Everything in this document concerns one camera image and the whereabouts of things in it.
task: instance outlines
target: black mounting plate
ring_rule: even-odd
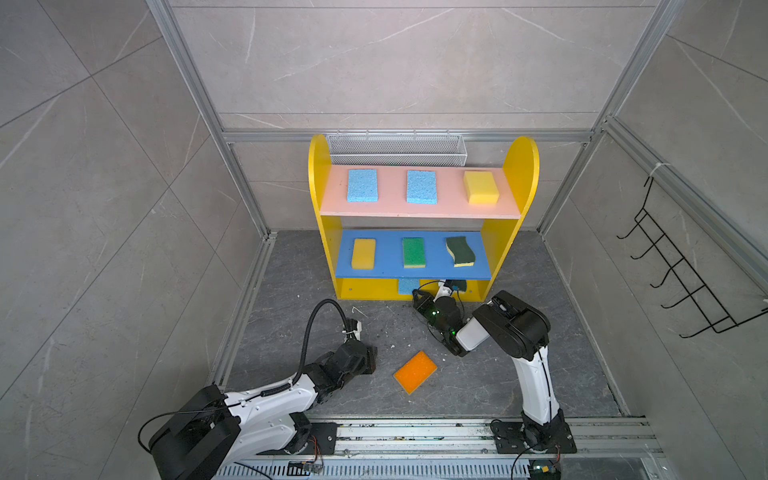
[[[528,450],[523,442],[521,429],[523,422],[502,422],[494,420],[491,422],[491,431],[493,439],[496,442],[497,453],[522,453]],[[552,445],[560,446],[560,453],[576,453],[576,443],[571,434],[571,427],[564,424],[563,428],[554,437]],[[557,453],[558,447],[552,446],[546,453]]]
[[[317,446],[320,447],[321,455],[333,455],[336,451],[336,431],[339,429],[338,423],[333,422],[312,422],[310,438],[314,435],[317,439]],[[303,449],[294,455],[314,455],[315,445],[311,441],[307,442]],[[259,455],[291,455],[283,450],[267,450]]]

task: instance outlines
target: yellow sponge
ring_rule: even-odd
[[[373,270],[376,261],[376,239],[356,238],[352,248],[352,268],[355,270]]]
[[[489,171],[464,172],[464,187],[471,205],[495,204],[498,202],[498,188]]]

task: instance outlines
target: marble tile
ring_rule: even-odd
[[[547,207],[552,203],[554,195],[558,192],[558,188],[560,188],[560,181],[558,180],[540,180],[538,182],[536,196],[533,199],[530,210],[528,210],[528,214],[525,216],[525,220],[523,220],[521,228],[536,230],[536,227],[538,227],[539,222],[541,222],[547,211]]]
[[[240,203],[240,193],[212,138],[208,137],[170,188],[216,248]]]
[[[233,144],[237,160],[248,180],[309,182],[309,142],[261,142]]]
[[[581,149],[581,143],[536,142],[541,171],[539,181],[560,181]],[[467,142],[468,167],[501,167],[507,158],[511,142],[470,141]]]
[[[228,114],[224,128],[584,128],[598,113],[513,114]]]
[[[651,11],[174,9],[217,110],[274,114],[599,111]]]
[[[170,0],[173,7],[434,8],[434,7],[652,7],[656,0]]]
[[[179,409],[201,389],[230,323],[240,288],[214,255],[168,343],[128,416],[99,478],[159,478],[151,456],[136,442],[139,427],[152,416]],[[151,423],[146,442],[167,419]]]
[[[174,181],[208,129],[165,41],[155,41],[94,79],[166,182]]]
[[[495,289],[507,289],[541,307],[552,321],[551,339],[559,347],[550,350],[551,376],[565,414],[618,415],[597,358],[537,233],[520,232]],[[286,292],[300,295],[287,303]],[[291,375],[302,333],[286,325],[303,324],[315,304],[326,297],[334,297],[333,285],[319,234],[280,232],[227,388],[246,389]],[[310,414],[518,415],[521,411],[522,397],[511,360],[494,343],[459,358],[429,335],[407,302],[341,304],[348,315],[362,322],[363,341],[378,347],[376,372],[356,377]],[[475,307],[465,305],[467,311]],[[343,341],[341,329],[335,311],[320,310],[307,359],[313,361],[337,348]],[[279,341],[265,343],[265,338]],[[419,350],[435,360],[438,370],[408,396],[392,374]]]
[[[98,476],[213,254],[168,190],[0,400],[3,478]]]
[[[665,38],[620,112],[768,251],[768,82]]]
[[[316,230],[309,182],[250,182],[271,230]]]
[[[159,38],[144,0],[41,0],[93,74]]]
[[[690,0],[670,35],[762,78],[768,78],[768,4],[762,0]]]
[[[0,125],[88,76],[37,2],[0,5]]]
[[[657,329],[570,200],[546,240],[630,414],[650,420],[674,471],[742,478]]]
[[[762,346],[750,340],[768,338],[768,317],[721,335],[707,332],[692,339],[679,337],[707,325],[701,313],[691,300],[670,310],[662,309],[661,305],[673,304],[685,295],[682,286],[673,277],[661,288],[650,286],[661,281],[667,268],[656,252],[642,260],[630,258],[650,245],[640,231],[636,230],[626,240],[616,238],[617,234],[626,234],[633,225],[632,218],[645,198],[646,189],[642,187],[645,177],[617,145],[607,142],[591,159],[572,198],[627,279],[632,293],[742,472],[747,478],[759,478],[762,465],[750,460],[761,455],[759,445],[768,441],[768,432],[751,426],[761,423],[756,420],[755,412],[761,411],[768,395],[765,387],[768,373],[764,369]],[[735,319],[746,319],[764,307],[765,295],[760,289],[658,186],[650,192],[647,209]],[[686,270],[676,268],[681,275]],[[695,283],[688,285],[693,289],[700,281],[695,279]],[[704,311],[715,319],[725,315],[711,297],[700,294],[697,299]]]
[[[0,128],[0,392],[165,188],[92,80]]]
[[[248,209],[241,201],[216,248],[216,253],[224,262],[224,266],[240,286],[250,272],[250,264],[259,250],[261,241],[259,231],[253,225]]]

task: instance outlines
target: floor vent grate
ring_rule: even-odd
[[[243,460],[241,463],[251,465],[267,473],[274,480],[297,480],[309,478],[310,475],[296,467],[289,467],[289,460]],[[521,458],[515,465],[512,478],[530,478],[528,460]],[[352,478],[369,478],[370,480],[409,478],[445,478],[456,480],[510,478],[511,459],[496,460],[327,460],[323,473],[312,474],[317,480],[345,480]],[[239,478],[264,478],[241,465],[228,465],[220,468],[214,480],[236,480]]]

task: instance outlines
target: green sponge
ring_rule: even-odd
[[[427,266],[423,238],[402,239],[402,265],[405,268],[424,268]]]
[[[448,237],[445,239],[448,253],[453,257],[453,266],[472,266],[475,264],[475,252],[469,248],[467,237]]]

